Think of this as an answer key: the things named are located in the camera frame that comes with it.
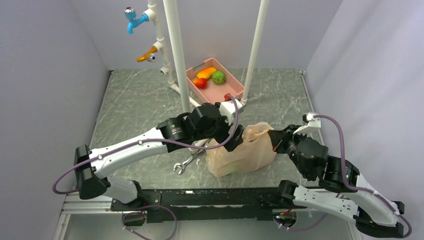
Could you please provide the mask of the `translucent orange plastic bag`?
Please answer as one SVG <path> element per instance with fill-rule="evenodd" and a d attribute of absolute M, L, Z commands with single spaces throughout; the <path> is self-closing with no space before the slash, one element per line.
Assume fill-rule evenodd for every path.
<path fill-rule="evenodd" d="M 243 142 L 228 152 L 223 146 L 206 151 L 206 165 L 215 177 L 249 173 L 271 164 L 273 151 L 269 131 L 274 128 L 267 122 L 248 125 L 242 133 Z"/>

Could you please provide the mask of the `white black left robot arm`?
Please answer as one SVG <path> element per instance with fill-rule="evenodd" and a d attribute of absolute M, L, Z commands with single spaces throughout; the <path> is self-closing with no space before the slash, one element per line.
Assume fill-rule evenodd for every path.
<path fill-rule="evenodd" d="M 243 127 L 237 121 L 243 107 L 238 100 L 204 103 L 123 142 L 96 149 L 77 147 L 74 172 L 79 198 L 107 196 L 131 210 L 139 209 L 144 203 L 140 184 L 114 176 L 115 171 L 145 158 L 193 148 L 194 142 L 204 139 L 214 139 L 231 152 L 242 142 Z"/>

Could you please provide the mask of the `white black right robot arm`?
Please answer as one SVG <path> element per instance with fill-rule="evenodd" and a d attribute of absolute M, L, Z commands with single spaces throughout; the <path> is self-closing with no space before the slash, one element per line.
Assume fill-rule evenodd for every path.
<path fill-rule="evenodd" d="M 332 198 L 282 180 L 272 204 L 316 209 L 353 223 L 359 232 L 374 238 L 406 237 L 400 222 L 405 208 L 401 201 L 379 195 L 352 163 L 342 164 L 339 157 L 328 154 L 328 147 L 305 134 L 296 134 L 297 129 L 298 125 L 291 124 L 283 130 L 269 130 L 272 150 L 286 154 L 303 178 L 318 180 L 319 187 L 339 197 Z"/>

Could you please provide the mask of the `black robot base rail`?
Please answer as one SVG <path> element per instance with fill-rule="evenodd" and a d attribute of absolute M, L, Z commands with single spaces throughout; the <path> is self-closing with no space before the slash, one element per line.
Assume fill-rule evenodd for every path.
<path fill-rule="evenodd" d="M 113 212 L 140 212 L 147 223 L 256 219 L 271 221 L 295 207 L 277 187 L 144 189 L 137 203 L 111 202 Z"/>

